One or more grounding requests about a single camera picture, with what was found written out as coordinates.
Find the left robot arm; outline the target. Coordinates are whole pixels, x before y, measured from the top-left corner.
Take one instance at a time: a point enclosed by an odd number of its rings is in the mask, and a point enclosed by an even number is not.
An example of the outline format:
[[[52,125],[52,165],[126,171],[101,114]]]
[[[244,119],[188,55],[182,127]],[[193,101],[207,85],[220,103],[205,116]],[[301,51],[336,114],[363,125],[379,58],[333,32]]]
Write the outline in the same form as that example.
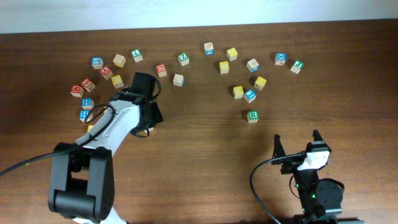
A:
[[[160,82],[137,72],[132,85],[102,105],[102,117],[73,144],[56,145],[52,158],[48,206],[77,223],[124,223],[113,207],[113,156],[128,134],[140,138],[162,122],[155,102]]]

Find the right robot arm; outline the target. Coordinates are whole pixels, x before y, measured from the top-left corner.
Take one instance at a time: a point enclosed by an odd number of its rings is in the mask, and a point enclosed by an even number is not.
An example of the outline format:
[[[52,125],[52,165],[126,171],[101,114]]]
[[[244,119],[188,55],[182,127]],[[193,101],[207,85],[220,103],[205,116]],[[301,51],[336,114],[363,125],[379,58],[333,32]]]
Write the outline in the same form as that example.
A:
[[[345,186],[343,183],[330,179],[319,178],[318,171],[328,164],[332,150],[323,140],[318,130],[313,131],[313,140],[305,150],[298,154],[287,155],[280,136],[274,136],[272,165],[281,165],[282,175],[291,174],[296,183],[298,198],[303,213],[294,216],[294,223],[364,223],[359,219],[342,219],[341,203]]]

